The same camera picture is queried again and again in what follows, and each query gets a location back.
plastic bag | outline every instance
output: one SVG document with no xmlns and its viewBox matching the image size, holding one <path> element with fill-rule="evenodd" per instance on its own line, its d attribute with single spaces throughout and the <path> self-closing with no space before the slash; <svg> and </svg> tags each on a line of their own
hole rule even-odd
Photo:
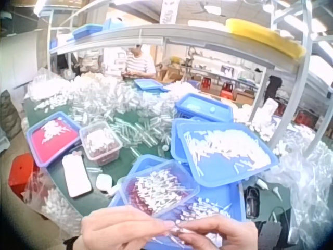
<svg viewBox="0 0 333 250">
<path fill-rule="evenodd" d="M 37 76 L 28 85 L 28 96 L 34 102 L 50 98 L 67 89 L 70 82 L 47 69 L 39 69 Z"/>
<path fill-rule="evenodd" d="M 264 172 L 262 177 L 267 182 L 290 188 L 295 223 L 289 234 L 294 234 L 297 229 L 307 247 L 315 248 L 332 228 L 333 214 L 327 202 L 333 176 L 333 152 L 319 142 L 305 159 L 302 149 L 308 146 L 309 138 L 294 133 L 290 137 L 284 136 L 283 141 L 291 153 L 282 156 L 279 166 Z"/>
<path fill-rule="evenodd" d="M 68 203 L 48 174 L 32 173 L 22 195 L 30 208 L 53 221 L 70 237 L 80 235 L 82 216 Z"/>
</svg>

workbench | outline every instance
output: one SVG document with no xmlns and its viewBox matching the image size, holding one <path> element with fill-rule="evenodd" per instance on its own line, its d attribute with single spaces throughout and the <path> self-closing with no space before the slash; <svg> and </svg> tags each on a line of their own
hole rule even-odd
<svg viewBox="0 0 333 250">
<path fill-rule="evenodd" d="M 44 110 L 34 110 L 34 107 L 37 103 L 34 103 L 30 99 L 24 100 L 24 109 L 25 114 L 27 115 L 29 126 L 33 126 L 44 118 L 48 117 L 52 113 L 63 111 L 65 114 L 69 113 L 69 105 L 56 107 L 54 110 L 50 110 L 48 113 L 44 113 Z M 136 112 L 130 111 L 125 114 L 116 114 L 116 117 L 119 117 L 127 122 L 135 123 L 138 122 L 139 116 Z M 138 151 L 144 154 L 153 154 L 158 155 L 157 146 L 152 148 L 148 148 L 145 144 L 141 144 L 138 146 Z M 83 161 L 86 168 L 99 168 L 98 165 L 87 159 L 86 154 L 84 152 L 83 147 L 79 147 L 76 149 L 77 151 L 82 151 L 83 153 Z M 165 157 L 171 159 L 170 152 L 165 152 Z M 54 181 L 55 185 L 62 192 L 64 197 L 68 200 L 68 202 L 82 215 L 87 216 L 92 211 L 95 211 L 100 208 L 105 208 L 111 202 L 111 198 L 107 198 L 107 196 L 99 191 L 96 188 L 96 178 L 100 174 L 99 172 L 90 172 L 87 170 L 87 174 L 91 181 L 93 190 L 89 193 L 83 194 L 82 196 L 71 198 L 69 197 L 65 174 L 62 165 L 62 156 L 56 159 L 50 166 L 46 168 L 50 177 Z M 112 176 L 113 185 L 115 185 L 119 178 L 126 176 L 135 162 L 135 157 L 131 153 L 131 151 L 127 148 L 122 148 L 120 150 L 119 158 L 111 163 L 103 166 L 101 169 L 103 173 L 109 174 Z M 260 215 L 255 221 L 267 221 L 269 216 L 272 213 L 272 210 L 281 206 L 285 210 L 290 208 L 290 192 L 288 189 L 283 188 L 279 184 L 269 184 L 270 187 L 278 186 L 279 192 L 283 197 L 283 202 L 281 203 L 279 199 L 272 193 L 272 191 L 263 191 L 260 190 Z"/>
</svg>

transparent plastic box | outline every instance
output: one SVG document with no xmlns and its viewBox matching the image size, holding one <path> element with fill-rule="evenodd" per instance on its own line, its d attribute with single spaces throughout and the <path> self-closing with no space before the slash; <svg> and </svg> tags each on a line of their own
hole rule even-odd
<svg viewBox="0 0 333 250">
<path fill-rule="evenodd" d="M 91 150 L 91 146 L 88 144 L 87 136 L 97 130 L 106 131 L 106 137 L 114 139 L 114 142 L 110 143 L 106 148 L 104 147 L 93 152 Z M 89 160 L 95 161 L 99 166 L 103 166 L 118 159 L 119 151 L 122 148 L 123 143 L 105 121 L 96 122 L 87 127 L 83 127 L 80 129 L 79 134 L 84 151 L 86 152 Z"/>
<path fill-rule="evenodd" d="M 137 177 L 147 177 L 153 172 L 160 172 L 161 170 L 168 170 L 169 173 L 177 177 L 178 182 L 184 187 L 185 191 L 177 191 L 177 194 L 182 198 L 175 204 L 169 207 L 163 208 L 161 211 L 154 212 L 152 209 L 148 208 L 147 204 L 144 204 L 138 199 L 137 196 Z M 186 169 L 176 160 L 168 160 L 157 166 L 148 168 L 146 170 L 136 172 L 132 175 L 128 175 L 126 179 L 122 182 L 120 188 L 120 194 L 125 205 L 132 205 L 135 208 L 147 213 L 148 215 L 159 217 L 173 208 L 185 203 L 200 191 L 199 184 L 193 179 L 193 177 L 186 171 Z"/>
</svg>

black wristband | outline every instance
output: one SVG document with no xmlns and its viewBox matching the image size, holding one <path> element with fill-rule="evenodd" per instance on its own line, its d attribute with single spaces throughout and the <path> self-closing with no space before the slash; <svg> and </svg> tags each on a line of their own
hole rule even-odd
<svg viewBox="0 0 333 250">
<path fill-rule="evenodd" d="M 63 244 L 66 246 L 66 250 L 73 250 L 74 242 L 78 239 L 78 236 L 65 240 Z"/>
</svg>

wrist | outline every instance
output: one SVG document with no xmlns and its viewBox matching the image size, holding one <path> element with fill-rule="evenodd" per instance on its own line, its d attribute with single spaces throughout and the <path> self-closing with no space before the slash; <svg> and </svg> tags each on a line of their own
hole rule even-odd
<svg viewBox="0 0 333 250">
<path fill-rule="evenodd" d="M 74 242 L 73 250 L 88 250 L 88 248 L 84 245 L 82 236 L 78 237 L 77 240 Z"/>
</svg>

